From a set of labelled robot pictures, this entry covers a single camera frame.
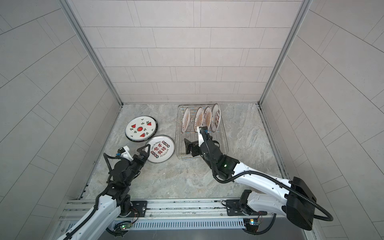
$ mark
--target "gray marble surface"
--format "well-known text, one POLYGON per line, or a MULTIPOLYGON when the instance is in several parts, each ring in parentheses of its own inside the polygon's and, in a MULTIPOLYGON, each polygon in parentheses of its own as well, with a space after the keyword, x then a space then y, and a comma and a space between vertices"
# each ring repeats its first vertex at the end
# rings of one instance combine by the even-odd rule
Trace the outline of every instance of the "gray marble surface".
MULTIPOLYGON (((274 176, 281 176, 268 137, 255 104, 220 104, 227 134, 228 155, 248 166, 274 176)), ((129 121, 139 116, 151 116, 159 124, 156 135, 175 139, 178 104, 127 104, 118 116, 104 152, 114 156, 125 145, 131 155, 145 142, 131 142, 125 136, 129 121)), ((99 159, 83 199, 94 199, 107 186, 108 168, 104 158, 99 159)), ((240 197, 250 187, 238 184, 220 184, 212 177, 211 169, 203 160, 179 160, 174 155, 159 164, 146 162, 141 174, 132 181, 129 194, 132 199, 240 197)))

